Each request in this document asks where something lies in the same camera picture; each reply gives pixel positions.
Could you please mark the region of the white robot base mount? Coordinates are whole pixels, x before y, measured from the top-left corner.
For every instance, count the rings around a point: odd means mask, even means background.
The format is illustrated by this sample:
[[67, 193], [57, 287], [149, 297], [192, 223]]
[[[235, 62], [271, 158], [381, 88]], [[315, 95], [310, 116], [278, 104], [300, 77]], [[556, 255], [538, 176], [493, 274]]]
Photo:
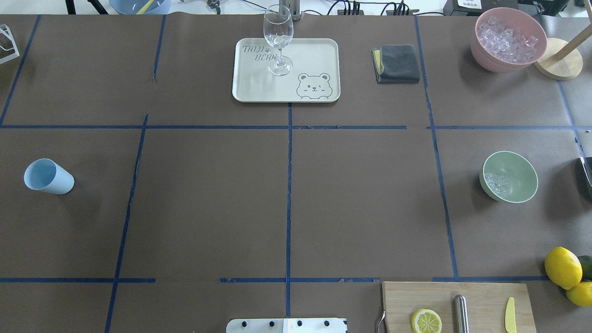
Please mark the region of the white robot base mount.
[[343, 318], [258, 318], [230, 320], [227, 333], [346, 333]]

